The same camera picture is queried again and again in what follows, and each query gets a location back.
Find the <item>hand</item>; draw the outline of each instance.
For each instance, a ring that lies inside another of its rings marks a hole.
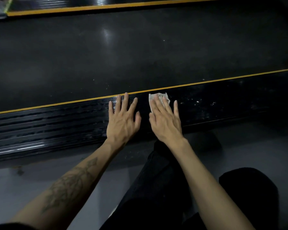
[[[125,93],[122,109],[121,96],[117,96],[115,113],[113,112],[113,103],[109,102],[109,124],[107,127],[107,141],[124,146],[140,129],[141,116],[140,112],[135,114],[135,121],[133,121],[134,109],[137,106],[138,98],[135,98],[127,110],[128,93]]]
[[[154,113],[149,113],[149,122],[157,138],[169,147],[171,143],[183,138],[183,135],[177,100],[174,101],[174,113],[165,97],[163,103],[164,107],[157,95],[150,101]]]

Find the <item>black pants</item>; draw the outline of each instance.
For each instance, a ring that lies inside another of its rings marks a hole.
[[[223,174],[219,183],[256,230],[278,229],[278,190],[266,175],[240,168]],[[157,141],[140,174],[100,229],[206,229],[199,213],[182,224],[183,212],[190,206],[188,184],[178,162]]]

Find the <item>finger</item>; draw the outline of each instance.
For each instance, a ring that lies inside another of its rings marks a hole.
[[[150,107],[151,107],[151,109],[152,109],[152,111],[153,111],[153,113],[154,113],[155,115],[160,115],[160,114],[161,114],[161,112],[160,112],[159,109],[157,108],[157,105],[156,105],[155,100],[150,100]]]
[[[122,97],[121,95],[119,94],[117,96],[117,99],[116,99],[116,105],[115,105],[115,113],[119,113],[121,111],[121,102],[122,102]]]
[[[128,95],[128,93],[125,93],[123,104],[122,104],[122,111],[127,111],[128,100],[129,100],[129,95]]]
[[[152,112],[149,113],[149,122],[152,128],[156,126],[156,116]]]
[[[171,107],[169,106],[166,97],[162,97],[164,108],[167,112],[173,114]]]
[[[129,110],[128,112],[130,112],[130,114],[133,116],[133,112],[135,110],[135,107],[137,106],[137,103],[138,103],[138,98],[135,97],[133,102],[131,103],[130,107],[129,107]]]
[[[179,118],[178,102],[177,102],[177,100],[174,101],[174,115]]]
[[[140,112],[138,111],[136,114],[135,114],[135,120],[134,120],[134,125],[135,125],[135,129],[136,131],[138,131],[140,129],[140,125],[141,125],[141,115],[140,115]]]
[[[163,107],[162,103],[160,102],[158,95],[155,95],[155,96],[154,96],[154,100],[155,100],[155,102],[156,102],[156,106],[157,106],[158,110],[159,110],[161,113],[165,113],[166,110],[165,110],[165,108]]]
[[[109,101],[109,119],[114,115],[113,112],[113,103]]]

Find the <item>forearm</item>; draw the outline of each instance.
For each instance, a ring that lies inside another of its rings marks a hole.
[[[59,178],[10,222],[36,229],[66,229],[94,190],[119,145],[107,140],[93,154]]]
[[[254,229],[238,206],[201,163],[186,139],[169,145],[179,162],[208,230]]]

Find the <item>right hand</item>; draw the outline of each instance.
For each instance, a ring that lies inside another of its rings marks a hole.
[[[164,107],[157,95],[150,101],[153,113],[149,113],[149,122],[157,138],[169,147],[171,143],[182,139],[183,135],[177,100],[174,101],[174,113],[165,97],[163,103]]]

